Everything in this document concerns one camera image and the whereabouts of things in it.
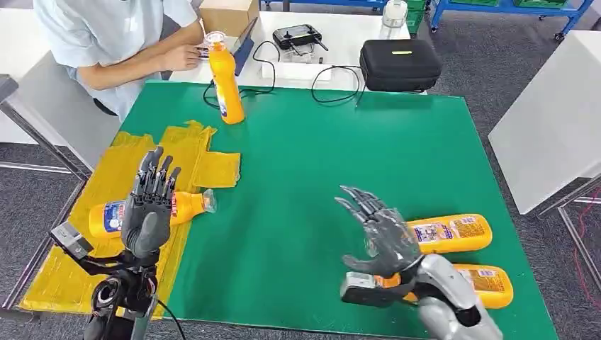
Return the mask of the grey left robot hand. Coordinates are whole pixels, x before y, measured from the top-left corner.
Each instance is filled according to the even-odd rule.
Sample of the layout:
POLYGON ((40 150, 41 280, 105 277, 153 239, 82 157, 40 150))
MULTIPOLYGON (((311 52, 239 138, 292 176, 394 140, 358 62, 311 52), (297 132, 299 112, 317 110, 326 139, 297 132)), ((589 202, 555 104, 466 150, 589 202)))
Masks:
POLYGON ((140 259, 157 254, 170 237, 172 197, 181 169, 170 171, 173 157, 163 152, 158 146, 144 156, 125 202, 121 240, 140 259))

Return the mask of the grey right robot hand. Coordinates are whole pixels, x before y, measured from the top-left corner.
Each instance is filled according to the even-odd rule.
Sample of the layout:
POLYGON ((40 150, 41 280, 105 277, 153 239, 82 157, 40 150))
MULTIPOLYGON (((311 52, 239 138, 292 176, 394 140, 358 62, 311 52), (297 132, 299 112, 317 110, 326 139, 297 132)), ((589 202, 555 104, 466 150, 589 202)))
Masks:
POLYGON ((379 197, 359 188, 340 187, 352 202, 340 197, 335 200, 362 226, 366 239, 376 251, 368 260, 359 260, 351 254, 342 257, 352 271, 390 278, 414 266, 423 253, 416 236, 396 208, 388 207, 379 197))

